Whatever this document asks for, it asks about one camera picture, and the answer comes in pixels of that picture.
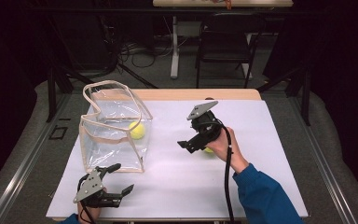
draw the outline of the floor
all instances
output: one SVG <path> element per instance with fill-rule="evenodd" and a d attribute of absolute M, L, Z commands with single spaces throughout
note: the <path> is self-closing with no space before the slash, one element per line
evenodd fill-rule
<path fill-rule="evenodd" d="M 181 38 L 179 77 L 170 78 L 171 53 L 159 51 L 151 57 L 141 49 L 123 63 L 132 72 L 161 89 L 195 88 L 194 40 Z M 253 77 L 249 88 L 257 88 L 268 81 L 262 75 L 274 36 L 262 39 L 255 59 Z M 234 67 L 203 66 L 202 74 L 213 77 L 216 74 L 241 76 L 241 70 Z M 95 76 L 88 71 L 84 76 L 93 76 L 93 81 L 113 79 L 133 89 L 146 85 L 129 73 L 116 69 L 105 76 Z M 82 101 L 83 83 L 71 79 L 73 94 L 58 93 L 58 113 L 51 123 L 48 117 L 47 83 L 35 90 L 37 105 L 25 128 L 19 143 L 0 173 L 0 223 L 54 223 L 45 217 L 50 197 L 53 197 L 66 160 L 78 134 L 78 117 L 88 105 Z M 340 158 L 339 139 L 334 123 L 324 110 L 324 103 L 314 94 L 310 101 L 311 126 L 304 125 L 298 113 L 298 98 L 287 98 L 284 88 L 287 82 L 263 92 L 262 98 L 268 104 L 282 145 L 300 188 L 310 216 L 305 223 L 358 223 L 358 184 Z M 241 88 L 240 82 L 221 79 L 205 79 L 202 88 Z M 51 140 L 57 127 L 68 127 L 65 139 Z"/>

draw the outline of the chair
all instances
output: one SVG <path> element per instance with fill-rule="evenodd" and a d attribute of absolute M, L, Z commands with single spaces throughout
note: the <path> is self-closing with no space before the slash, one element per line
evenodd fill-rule
<path fill-rule="evenodd" d="M 200 64 L 248 63 L 244 75 L 247 87 L 255 57 L 258 38 L 266 26 L 265 20 L 256 14 L 220 12 L 208 16 L 200 25 L 200 43 L 197 52 L 197 88 L 200 86 Z M 247 35 L 255 35 L 248 43 Z"/>

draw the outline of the clear plastic bag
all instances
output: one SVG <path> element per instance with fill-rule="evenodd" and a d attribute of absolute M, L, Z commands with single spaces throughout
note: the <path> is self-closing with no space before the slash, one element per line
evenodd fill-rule
<path fill-rule="evenodd" d="M 120 163 L 120 172 L 143 172 L 153 117 L 142 100 L 112 80 L 85 86 L 83 96 L 92 109 L 79 124 L 86 171 Z"/>

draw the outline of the tennis ball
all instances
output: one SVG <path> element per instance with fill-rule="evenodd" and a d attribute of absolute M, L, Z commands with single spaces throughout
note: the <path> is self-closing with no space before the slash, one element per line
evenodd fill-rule
<path fill-rule="evenodd" d="M 137 124 L 136 121 L 131 123 L 130 126 L 129 126 L 129 129 L 131 129 L 136 124 Z M 136 126 L 136 128 L 134 128 L 134 129 L 132 129 L 132 131 L 130 131 L 130 134 L 131 134 L 132 139 L 141 139 L 141 138 L 143 138 L 144 135 L 145 135 L 145 126 L 142 123 L 139 123 L 138 126 Z"/>
<path fill-rule="evenodd" d="M 208 147 L 206 147 L 206 148 L 204 149 L 204 151 L 209 152 L 209 153 L 213 153 L 213 150 L 211 150 L 211 149 L 208 148 Z"/>

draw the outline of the desk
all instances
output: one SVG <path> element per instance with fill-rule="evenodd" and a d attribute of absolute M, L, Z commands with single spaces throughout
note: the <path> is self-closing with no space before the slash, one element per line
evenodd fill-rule
<path fill-rule="evenodd" d="M 155 7 L 218 7 L 220 9 L 226 8 L 225 2 L 213 3 L 211 0 L 154 0 Z M 231 0 L 231 5 L 235 7 L 291 7 L 292 0 Z M 171 78 L 178 78 L 179 66 L 179 48 L 177 40 L 177 18 L 173 16 L 172 21 L 172 65 L 171 65 Z M 242 69 L 246 74 L 249 64 L 243 64 Z"/>
<path fill-rule="evenodd" d="M 194 105 L 205 103 L 206 97 L 219 100 L 212 111 L 235 130 L 242 153 L 248 160 L 281 183 L 302 217 L 308 215 L 267 105 L 257 91 L 134 91 L 154 116 L 145 172 L 105 176 L 103 183 L 108 192 L 120 192 L 131 184 L 134 189 L 119 208 L 104 208 L 102 220 L 229 220 L 224 193 L 225 164 L 214 154 L 201 150 L 190 154 L 176 143 L 195 135 L 186 117 Z M 84 174 L 77 139 L 47 217 L 60 220 L 76 212 L 72 200 L 78 179 Z M 229 182 L 234 217 L 245 218 L 237 186 L 231 178 Z"/>

